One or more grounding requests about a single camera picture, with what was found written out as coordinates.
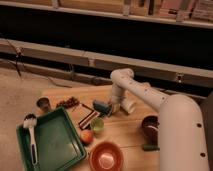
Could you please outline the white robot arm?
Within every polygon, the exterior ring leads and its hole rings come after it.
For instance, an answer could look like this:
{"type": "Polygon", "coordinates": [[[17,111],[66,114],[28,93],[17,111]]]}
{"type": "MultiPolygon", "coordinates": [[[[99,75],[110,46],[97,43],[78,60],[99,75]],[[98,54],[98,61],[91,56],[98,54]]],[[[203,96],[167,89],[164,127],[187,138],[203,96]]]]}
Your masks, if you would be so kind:
{"type": "Polygon", "coordinates": [[[159,171],[210,171],[202,111],[192,98],[139,83],[129,68],[110,78],[111,102],[120,103],[128,90],[158,112],[159,171]]]}

